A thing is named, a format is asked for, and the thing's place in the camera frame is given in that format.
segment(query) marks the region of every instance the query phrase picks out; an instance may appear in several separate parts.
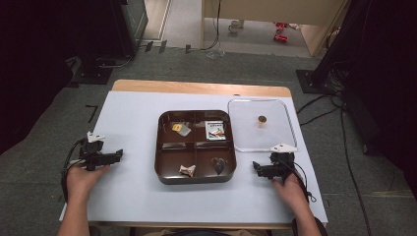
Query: human hand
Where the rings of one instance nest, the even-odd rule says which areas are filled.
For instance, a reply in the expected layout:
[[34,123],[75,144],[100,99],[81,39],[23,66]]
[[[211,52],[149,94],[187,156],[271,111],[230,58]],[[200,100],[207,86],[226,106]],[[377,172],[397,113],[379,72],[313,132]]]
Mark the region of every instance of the human hand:
[[298,182],[295,174],[290,174],[284,185],[281,185],[278,181],[271,180],[273,186],[276,189],[276,192],[282,198],[282,200],[294,211],[297,213],[299,209],[305,209],[308,206],[304,192]]
[[68,203],[86,204],[92,187],[109,169],[110,165],[105,165],[94,171],[87,171],[82,168],[82,165],[72,166],[67,175]]

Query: brown tray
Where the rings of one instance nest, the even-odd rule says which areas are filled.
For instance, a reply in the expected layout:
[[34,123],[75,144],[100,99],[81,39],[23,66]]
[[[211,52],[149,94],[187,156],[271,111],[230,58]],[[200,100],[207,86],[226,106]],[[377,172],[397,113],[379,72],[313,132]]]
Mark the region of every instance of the brown tray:
[[[208,140],[206,121],[222,121],[225,140]],[[186,125],[191,132],[183,137],[172,130],[174,124]],[[227,161],[217,175],[212,159]],[[180,166],[196,165],[193,177],[179,172]],[[163,184],[221,183],[230,180],[236,169],[229,115],[220,110],[167,111],[158,121],[155,172]]]

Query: gold object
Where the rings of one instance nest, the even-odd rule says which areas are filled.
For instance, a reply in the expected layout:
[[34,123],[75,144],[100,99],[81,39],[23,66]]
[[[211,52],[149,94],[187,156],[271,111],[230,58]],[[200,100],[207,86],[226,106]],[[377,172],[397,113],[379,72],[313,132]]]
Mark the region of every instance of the gold object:
[[258,117],[258,121],[259,121],[260,123],[265,123],[265,122],[267,121],[267,117],[265,117],[265,116],[260,116],[260,117]]

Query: tray compartment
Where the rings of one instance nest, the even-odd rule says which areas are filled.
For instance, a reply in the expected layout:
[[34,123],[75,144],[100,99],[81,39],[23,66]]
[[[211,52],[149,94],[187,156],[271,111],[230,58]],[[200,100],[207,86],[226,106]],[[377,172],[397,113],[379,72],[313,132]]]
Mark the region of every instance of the tray compartment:
[[[196,170],[198,170],[199,176],[222,178],[233,174],[234,170],[236,169],[236,158],[234,157],[234,150],[228,147],[198,148],[196,155]],[[227,161],[227,164],[220,175],[217,175],[212,166],[211,160],[214,157],[223,158]]]

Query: clear plastic container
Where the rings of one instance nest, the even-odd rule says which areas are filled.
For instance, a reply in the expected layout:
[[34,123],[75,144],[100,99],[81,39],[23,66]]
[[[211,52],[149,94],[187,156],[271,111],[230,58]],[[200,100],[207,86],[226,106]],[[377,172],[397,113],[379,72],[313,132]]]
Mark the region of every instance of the clear plastic container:
[[284,102],[278,99],[232,99],[228,113],[235,149],[270,151],[279,144],[297,148]]

